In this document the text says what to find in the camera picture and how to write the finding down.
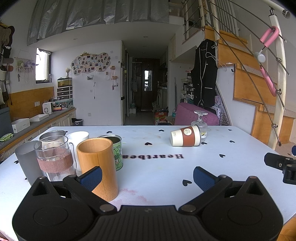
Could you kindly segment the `white cup with brown sleeve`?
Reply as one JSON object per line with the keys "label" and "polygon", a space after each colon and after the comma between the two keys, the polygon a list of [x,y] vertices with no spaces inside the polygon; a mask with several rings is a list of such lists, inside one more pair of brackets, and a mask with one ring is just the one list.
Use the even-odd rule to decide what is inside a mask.
{"label": "white cup with brown sleeve", "polygon": [[198,126],[187,126],[171,131],[173,147],[193,147],[201,144],[201,134]]}

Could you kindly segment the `grey matte cup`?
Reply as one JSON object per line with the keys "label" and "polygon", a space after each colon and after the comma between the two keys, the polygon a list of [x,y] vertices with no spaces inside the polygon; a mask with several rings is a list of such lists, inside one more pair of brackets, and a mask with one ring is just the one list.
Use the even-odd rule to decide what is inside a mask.
{"label": "grey matte cup", "polygon": [[30,185],[33,185],[38,177],[43,176],[35,151],[35,147],[39,148],[41,146],[40,141],[30,141],[15,149],[18,162]]}

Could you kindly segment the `purple sofa chair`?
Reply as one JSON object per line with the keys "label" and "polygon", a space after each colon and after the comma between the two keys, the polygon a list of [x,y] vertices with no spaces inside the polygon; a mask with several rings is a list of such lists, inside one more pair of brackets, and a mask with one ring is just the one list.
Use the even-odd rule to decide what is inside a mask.
{"label": "purple sofa chair", "polygon": [[198,119],[198,115],[194,111],[205,111],[208,113],[203,116],[203,121],[209,126],[218,126],[219,118],[216,114],[211,113],[196,105],[181,102],[176,109],[175,126],[190,126],[193,121]]}

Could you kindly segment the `wooden cylinder cup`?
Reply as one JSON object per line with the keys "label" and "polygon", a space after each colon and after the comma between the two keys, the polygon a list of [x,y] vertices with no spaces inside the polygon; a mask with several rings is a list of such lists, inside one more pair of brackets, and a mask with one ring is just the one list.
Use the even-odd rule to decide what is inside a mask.
{"label": "wooden cylinder cup", "polygon": [[89,138],[77,145],[77,155],[82,173],[95,166],[102,169],[102,181],[92,191],[106,201],[118,196],[113,142],[107,138]]}

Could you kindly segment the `small drawer organizer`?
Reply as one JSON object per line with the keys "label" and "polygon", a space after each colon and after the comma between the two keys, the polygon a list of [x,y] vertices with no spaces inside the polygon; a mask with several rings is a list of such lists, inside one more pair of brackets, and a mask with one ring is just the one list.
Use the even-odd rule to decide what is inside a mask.
{"label": "small drawer organizer", "polygon": [[57,80],[57,100],[67,100],[73,98],[72,78],[65,77]]}

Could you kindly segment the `black hanging coat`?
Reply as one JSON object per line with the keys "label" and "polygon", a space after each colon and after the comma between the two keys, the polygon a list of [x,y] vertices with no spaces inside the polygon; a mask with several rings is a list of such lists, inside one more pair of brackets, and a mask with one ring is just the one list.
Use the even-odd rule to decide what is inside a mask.
{"label": "black hanging coat", "polygon": [[206,39],[195,50],[195,62],[191,70],[195,105],[204,108],[214,106],[217,71],[216,43]]}

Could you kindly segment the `white small appliance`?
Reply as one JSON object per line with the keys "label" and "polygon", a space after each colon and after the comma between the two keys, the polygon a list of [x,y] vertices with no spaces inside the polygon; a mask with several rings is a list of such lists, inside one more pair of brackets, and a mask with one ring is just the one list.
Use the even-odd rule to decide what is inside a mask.
{"label": "white small appliance", "polygon": [[53,112],[52,102],[44,102],[42,104],[43,114],[51,114]]}

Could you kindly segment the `kitchen counter cabinet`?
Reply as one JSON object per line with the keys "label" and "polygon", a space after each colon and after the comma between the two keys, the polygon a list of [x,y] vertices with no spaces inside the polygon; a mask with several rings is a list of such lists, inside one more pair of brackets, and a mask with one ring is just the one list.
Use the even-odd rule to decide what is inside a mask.
{"label": "kitchen counter cabinet", "polygon": [[51,127],[70,126],[71,118],[74,118],[75,116],[75,108],[55,111],[53,114],[50,114],[49,117],[38,122],[33,122],[28,128],[19,133],[15,133],[11,139],[1,143],[1,163],[11,156],[19,145],[33,140]]}

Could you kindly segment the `upside-down stemmed glass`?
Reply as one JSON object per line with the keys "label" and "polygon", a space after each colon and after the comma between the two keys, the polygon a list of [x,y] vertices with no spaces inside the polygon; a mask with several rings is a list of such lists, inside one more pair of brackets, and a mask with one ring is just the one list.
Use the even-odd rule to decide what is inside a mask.
{"label": "upside-down stemmed glass", "polygon": [[198,115],[198,119],[191,122],[191,126],[198,126],[201,139],[204,140],[207,137],[207,123],[203,121],[203,116],[208,113],[202,110],[195,110],[195,114]]}

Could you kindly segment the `photo collage board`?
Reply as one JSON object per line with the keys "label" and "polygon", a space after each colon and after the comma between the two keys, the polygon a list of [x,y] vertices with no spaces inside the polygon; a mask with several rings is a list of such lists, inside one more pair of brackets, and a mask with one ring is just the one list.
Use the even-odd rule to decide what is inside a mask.
{"label": "photo collage board", "polygon": [[110,56],[106,52],[100,54],[84,52],[71,62],[70,67],[74,75],[79,75],[81,73],[92,73],[94,71],[104,72],[110,66],[110,63]]}

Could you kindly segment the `pink foam padded railing post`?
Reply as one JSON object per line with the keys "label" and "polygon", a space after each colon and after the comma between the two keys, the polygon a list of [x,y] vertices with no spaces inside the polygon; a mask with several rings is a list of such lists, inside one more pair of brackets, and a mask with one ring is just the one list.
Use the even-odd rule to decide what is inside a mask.
{"label": "pink foam padded railing post", "polygon": [[287,93],[287,62],[285,56],[285,38],[282,35],[280,22],[274,8],[268,14],[267,30],[259,38],[262,49],[255,53],[260,64],[262,77],[269,91],[275,97],[273,117],[271,118],[271,133],[267,145],[272,149],[281,146],[280,132],[286,111],[285,99]]}

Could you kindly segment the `glass jar with pink sleeve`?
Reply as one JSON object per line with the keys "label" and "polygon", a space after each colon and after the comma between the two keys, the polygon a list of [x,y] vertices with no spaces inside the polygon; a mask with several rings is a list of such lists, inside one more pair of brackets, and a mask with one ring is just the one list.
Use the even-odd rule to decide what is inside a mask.
{"label": "glass jar with pink sleeve", "polygon": [[77,163],[66,136],[45,137],[34,144],[34,150],[39,167],[49,181],[61,181],[76,174]]}

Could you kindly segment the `green cartoon tin can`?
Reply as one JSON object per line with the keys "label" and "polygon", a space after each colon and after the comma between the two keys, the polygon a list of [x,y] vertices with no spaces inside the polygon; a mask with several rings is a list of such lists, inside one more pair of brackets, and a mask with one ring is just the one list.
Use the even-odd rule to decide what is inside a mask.
{"label": "green cartoon tin can", "polygon": [[116,171],[120,170],[123,167],[121,137],[118,135],[102,135],[99,138],[107,138],[113,142],[115,169]]}

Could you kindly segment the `steel mug behind jar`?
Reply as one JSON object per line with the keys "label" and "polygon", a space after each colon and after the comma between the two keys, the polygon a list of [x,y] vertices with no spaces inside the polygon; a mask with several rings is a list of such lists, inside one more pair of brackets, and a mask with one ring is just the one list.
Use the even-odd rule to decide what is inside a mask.
{"label": "steel mug behind jar", "polygon": [[67,131],[64,130],[53,130],[53,131],[49,131],[47,133],[42,134],[39,137],[39,141],[42,141],[45,138],[49,138],[49,137],[55,137],[55,136],[65,136],[67,134]]}

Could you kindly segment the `white box on counter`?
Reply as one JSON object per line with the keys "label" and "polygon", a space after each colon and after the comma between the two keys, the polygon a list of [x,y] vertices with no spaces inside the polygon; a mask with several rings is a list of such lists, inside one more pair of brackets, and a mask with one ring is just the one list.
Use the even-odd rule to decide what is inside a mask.
{"label": "white box on counter", "polygon": [[11,124],[14,133],[19,133],[30,126],[29,118],[20,118]]}

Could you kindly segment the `black trash bin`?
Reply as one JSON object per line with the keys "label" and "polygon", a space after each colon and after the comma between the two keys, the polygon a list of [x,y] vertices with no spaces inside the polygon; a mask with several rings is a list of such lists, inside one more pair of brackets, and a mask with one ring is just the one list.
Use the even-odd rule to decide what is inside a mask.
{"label": "black trash bin", "polygon": [[72,126],[83,126],[83,120],[78,118],[71,118]]}

